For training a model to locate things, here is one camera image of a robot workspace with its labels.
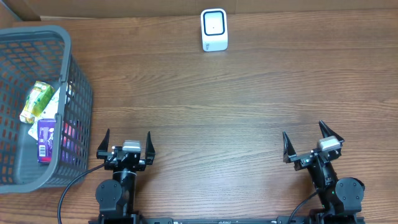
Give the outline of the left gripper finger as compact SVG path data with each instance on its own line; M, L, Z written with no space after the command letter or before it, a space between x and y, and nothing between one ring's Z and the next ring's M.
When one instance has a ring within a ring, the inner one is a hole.
M112 155L112 153L108 151L109 137L110 137L110 129L107 129L104 139L97 148L96 152L97 159L107 159L109 156Z
M146 139L146 154L145 154L146 165L152 165L154 159L155 159L155 149L149 131L147 133L147 139Z

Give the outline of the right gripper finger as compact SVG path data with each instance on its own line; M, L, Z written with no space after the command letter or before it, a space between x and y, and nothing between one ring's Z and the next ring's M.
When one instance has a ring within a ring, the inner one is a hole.
M324 138L334 136L335 138L337 138L337 140L340 143L343 143L345 141L339 134L337 134L331 128L329 128L324 121L319 120L318 124L319 124L320 130L322 132L322 136Z
M282 132L283 142L284 142L284 152L283 161L285 163L290 163L293 161L294 157L297 156L295 149L285 131Z

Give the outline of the purple sanitary pad pack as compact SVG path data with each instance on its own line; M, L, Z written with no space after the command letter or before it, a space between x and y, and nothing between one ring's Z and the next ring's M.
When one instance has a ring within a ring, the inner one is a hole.
M52 159L55 119L40 119L37 123L37 159L38 163L47 164Z

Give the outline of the white tube with gold cap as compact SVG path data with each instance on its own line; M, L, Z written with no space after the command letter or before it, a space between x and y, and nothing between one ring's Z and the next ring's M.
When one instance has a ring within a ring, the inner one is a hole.
M38 121L40 119L54 119L55 114L58 111L59 94L60 94L60 88L57 89L57 91L54 93L54 95L50 99L49 103L47 104L41 115L35 119L35 122L28 130L28 134L31 137L33 137L36 141L38 140L38 134L37 134Z

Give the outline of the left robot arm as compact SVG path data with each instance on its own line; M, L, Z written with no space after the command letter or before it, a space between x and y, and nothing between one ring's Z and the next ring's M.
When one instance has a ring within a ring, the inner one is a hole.
M102 181L96 188L99 204L97 223L146 223L141 213L134 209L136 178L153 164L155 149L150 133L147 133L145 155L141 157L139 141L126 140L122 146L108 151L110 130L97 148L96 157L104 160L104 169L113 172L112 178Z

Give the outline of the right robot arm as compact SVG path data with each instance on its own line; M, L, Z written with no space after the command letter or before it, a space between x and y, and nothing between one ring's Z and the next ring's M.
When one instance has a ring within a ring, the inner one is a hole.
M306 169L310 174L314 193L296 206L289 217L278 217L278 223L364 223L357 213L362 210L365 185L353 177L339 179L332 161L341 156L344 139L323 121L318 122L323 138L309 153L298 155L287 135L282 133L283 161L293 163L296 171ZM296 213L312 198L320 199L322 208L310 210L307 216Z

